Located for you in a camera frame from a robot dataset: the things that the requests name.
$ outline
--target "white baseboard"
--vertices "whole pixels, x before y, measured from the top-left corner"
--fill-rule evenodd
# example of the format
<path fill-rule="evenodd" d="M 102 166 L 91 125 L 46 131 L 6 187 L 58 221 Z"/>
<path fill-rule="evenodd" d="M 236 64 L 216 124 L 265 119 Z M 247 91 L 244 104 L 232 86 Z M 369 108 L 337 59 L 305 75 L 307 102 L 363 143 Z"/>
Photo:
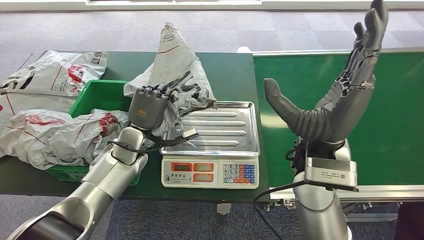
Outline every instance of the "white baseboard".
<path fill-rule="evenodd" d="M 369 0 L 0 0 L 0 11 L 69 10 L 366 10 Z M 424 0 L 385 0 L 389 9 L 424 9 Z"/>

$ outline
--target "silver robot arm segment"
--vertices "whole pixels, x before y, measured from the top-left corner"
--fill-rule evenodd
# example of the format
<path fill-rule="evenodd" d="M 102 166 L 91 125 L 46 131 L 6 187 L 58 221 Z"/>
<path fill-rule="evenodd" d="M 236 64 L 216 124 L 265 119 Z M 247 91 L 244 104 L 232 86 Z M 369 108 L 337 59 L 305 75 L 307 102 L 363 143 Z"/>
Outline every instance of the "silver robot arm segment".
<path fill-rule="evenodd" d="M 144 134 L 126 127 L 118 141 L 140 149 Z M 109 144 L 91 163 L 81 185 L 65 200 L 16 229 L 7 240 L 88 240 L 113 199 L 118 199 L 148 160 L 147 154 Z"/>

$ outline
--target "red stripe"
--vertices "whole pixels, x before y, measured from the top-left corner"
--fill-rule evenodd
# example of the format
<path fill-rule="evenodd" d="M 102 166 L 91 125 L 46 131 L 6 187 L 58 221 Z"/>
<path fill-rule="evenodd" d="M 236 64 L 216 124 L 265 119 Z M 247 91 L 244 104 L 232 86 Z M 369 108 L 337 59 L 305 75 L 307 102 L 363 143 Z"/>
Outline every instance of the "red stripe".
<path fill-rule="evenodd" d="M 169 51 L 171 51 L 171 50 L 173 50 L 173 49 L 176 49 L 176 48 L 178 48 L 180 45 L 178 45 L 178 46 L 174 46 L 173 48 L 171 48 L 171 49 L 169 49 L 169 50 L 167 50 L 167 51 L 160 51 L 160 52 L 158 52 L 157 54 L 165 54 L 165 53 L 167 53 L 167 52 L 169 52 Z"/>
<path fill-rule="evenodd" d="M 7 102 L 9 103 L 10 110 L 12 110 L 12 114 L 13 114 L 13 115 L 15 115 L 15 111 L 13 110 L 13 107 L 12 107 L 11 101 L 9 100 L 9 96 L 8 96 L 8 94 L 7 94 L 7 93 L 6 93 L 6 98 L 7 98 Z"/>
<path fill-rule="evenodd" d="M 44 145 L 46 145 L 46 146 L 47 146 L 47 144 L 46 144 L 45 142 L 41 141 L 38 137 L 36 137 L 36 136 L 32 135 L 31 133 L 27 132 L 27 131 L 25 130 L 25 128 L 17 128 L 17 127 L 11 127 L 11 126 L 6 126 L 6 128 L 23 130 L 23 132 L 24 132 L 24 133 L 26 133 L 26 134 L 30 135 L 31 137 L 33 137 L 33 138 L 35 138 L 36 140 L 38 140 L 40 143 L 42 143 L 42 144 L 44 144 Z"/>
<path fill-rule="evenodd" d="M 59 71 L 57 72 L 57 75 L 56 75 L 56 77 L 54 78 L 53 83 L 51 84 L 51 89 L 50 89 L 50 91 L 53 91 L 53 85 L 55 85 L 56 79 L 58 79 L 58 76 L 59 76 L 59 73 L 61 72 L 61 70 L 62 70 L 62 66 L 60 66 Z"/>
<path fill-rule="evenodd" d="M 78 139 L 78 137 L 80 136 L 81 131 L 83 130 L 84 126 L 85 126 L 85 125 L 86 125 L 86 123 L 90 120 L 90 118 L 91 118 L 92 116 L 93 116 L 93 115 L 90 115 L 90 116 L 87 118 L 87 120 L 85 120 L 84 124 L 82 125 L 81 129 L 79 130 L 78 134 L 76 135 L 76 138 L 75 138 L 75 140 L 73 141 L 73 143 L 75 143 L 75 141 Z"/>

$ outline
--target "digital weighing scale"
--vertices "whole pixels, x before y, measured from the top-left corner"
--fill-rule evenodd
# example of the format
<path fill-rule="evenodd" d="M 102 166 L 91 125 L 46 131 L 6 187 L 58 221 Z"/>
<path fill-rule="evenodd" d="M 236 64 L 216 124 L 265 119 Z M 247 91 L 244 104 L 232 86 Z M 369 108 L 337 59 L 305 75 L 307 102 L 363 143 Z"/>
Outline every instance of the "digital weighing scale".
<path fill-rule="evenodd" d="M 181 135 L 181 126 L 184 130 L 194 126 L 199 136 L 160 150 L 164 187 L 255 189 L 259 186 L 260 147 L 254 104 L 217 101 L 215 106 L 217 109 L 188 114 L 165 134 L 164 139 L 174 139 Z"/>

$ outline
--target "gray carpet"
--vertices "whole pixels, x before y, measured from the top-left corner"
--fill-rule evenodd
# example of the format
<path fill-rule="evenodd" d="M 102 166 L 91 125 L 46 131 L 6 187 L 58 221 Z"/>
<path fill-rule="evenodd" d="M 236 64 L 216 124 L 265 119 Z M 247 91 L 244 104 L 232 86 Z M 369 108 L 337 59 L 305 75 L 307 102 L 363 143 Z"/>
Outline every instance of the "gray carpet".
<path fill-rule="evenodd" d="M 397 212 L 390 203 L 367 213 Z M 250 204 L 233 204 L 229 214 L 217 214 L 217 206 L 202 202 L 126 200 L 115 203 L 106 240 L 276 240 Z M 295 210 L 273 207 L 264 213 L 283 239 L 302 239 Z M 390 222 L 349 222 L 355 239 L 390 240 Z"/>
<path fill-rule="evenodd" d="M 350 49 L 352 27 L 363 20 L 363 12 L 0 12 L 0 81 L 44 50 L 156 51 L 166 21 L 181 30 L 195 52 L 235 52 L 240 46 L 253 51 Z M 390 13 L 383 48 L 424 47 L 423 39 L 424 12 Z M 59 200 L 0 195 L 0 239 Z M 220 216 L 208 203 L 119 201 L 111 212 L 93 240 L 196 239 L 197 233 L 204 233 L 201 239 L 273 238 L 246 205 Z M 299 237 L 295 212 L 280 207 L 266 215 L 287 239 Z M 392 238 L 388 223 L 354 225 L 358 239 Z"/>

